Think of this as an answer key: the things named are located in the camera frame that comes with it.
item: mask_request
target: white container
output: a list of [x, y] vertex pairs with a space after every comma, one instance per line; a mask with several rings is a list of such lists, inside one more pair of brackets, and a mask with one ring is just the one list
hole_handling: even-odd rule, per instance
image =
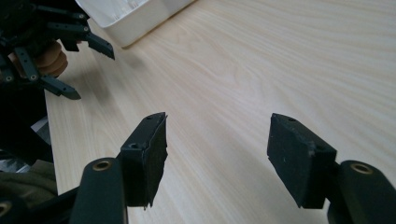
[[120, 47], [134, 43], [193, 0], [76, 0]]

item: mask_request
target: wooden table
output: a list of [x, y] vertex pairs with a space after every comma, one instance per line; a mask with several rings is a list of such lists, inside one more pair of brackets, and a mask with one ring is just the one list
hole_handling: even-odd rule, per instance
[[[93, 32], [108, 38], [92, 22]], [[396, 2], [199, 0], [116, 61], [80, 46], [47, 94], [60, 193], [166, 112], [169, 157], [130, 223], [327, 223], [297, 208], [266, 156], [272, 113], [299, 120], [396, 186]]]

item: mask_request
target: table surface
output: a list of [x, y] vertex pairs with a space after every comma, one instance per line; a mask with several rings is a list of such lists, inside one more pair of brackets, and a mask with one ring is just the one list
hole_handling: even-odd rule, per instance
[[396, 186], [396, 1], [199, 0], [114, 46], [116, 61], [79, 48], [60, 80], [82, 99], [47, 94], [60, 193], [163, 111], [163, 180], [130, 223], [327, 223], [326, 209], [296, 206], [268, 161], [272, 113]]

